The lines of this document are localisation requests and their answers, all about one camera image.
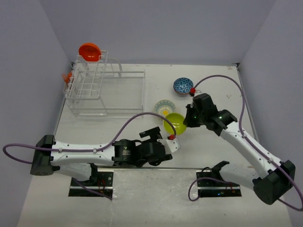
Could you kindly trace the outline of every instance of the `white tabletop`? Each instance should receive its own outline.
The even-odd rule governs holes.
[[[172,89],[174,80],[180,77],[188,77],[195,84],[206,76],[223,74],[239,82],[237,69],[233,66],[127,64],[123,68],[145,70],[144,110],[147,112],[153,111],[156,102],[169,99],[175,103],[176,112],[185,116],[185,106],[191,102],[191,97],[179,97]],[[231,81],[209,79],[197,89],[210,94],[218,110],[227,109],[239,118],[242,97]],[[55,137],[68,143],[106,143],[124,123],[125,120],[108,119],[84,121],[75,118],[64,106]],[[160,120],[145,116],[133,120],[119,138],[139,139],[138,133],[156,126],[160,126],[162,135],[167,136]],[[243,127],[253,135],[247,111]],[[187,129],[178,140],[181,150],[159,167],[203,168],[223,160],[250,166],[234,147],[205,127]],[[33,177],[19,226],[291,226],[284,205],[276,202],[268,206],[244,187],[241,187],[242,197],[190,202],[187,190],[195,177],[195,170],[190,169],[116,170],[112,202],[104,198],[68,197],[70,178],[66,176]]]

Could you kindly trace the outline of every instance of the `orange bowl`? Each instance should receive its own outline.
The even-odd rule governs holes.
[[[79,48],[79,54],[86,61],[99,61],[101,59],[101,50],[93,43],[82,44]]]

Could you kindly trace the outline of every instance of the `orange object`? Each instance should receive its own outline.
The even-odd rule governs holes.
[[[61,76],[65,81],[66,85],[68,86],[68,83],[70,82],[72,76],[71,72],[69,72],[67,75],[65,73],[62,73]]]
[[[79,48],[79,54],[86,61],[99,61],[101,59],[101,50],[93,43],[82,44]]]

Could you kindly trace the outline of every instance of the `rack wire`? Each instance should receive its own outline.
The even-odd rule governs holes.
[[[98,62],[77,57],[65,87],[69,109],[76,117],[85,118],[123,118],[142,113],[145,71],[125,71],[117,59],[107,56],[107,51],[101,52]]]

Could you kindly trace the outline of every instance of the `red cable tip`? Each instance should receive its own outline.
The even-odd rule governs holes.
[[[196,89],[194,87],[192,87],[189,91],[189,95],[193,97],[193,96],[195,96],[195,92],[196,92]]]
[[[170,135],[170,136],[168,136],[167,137],[169,140],[174,140],[175,138],[176,138],[176,136],[175,135]]]

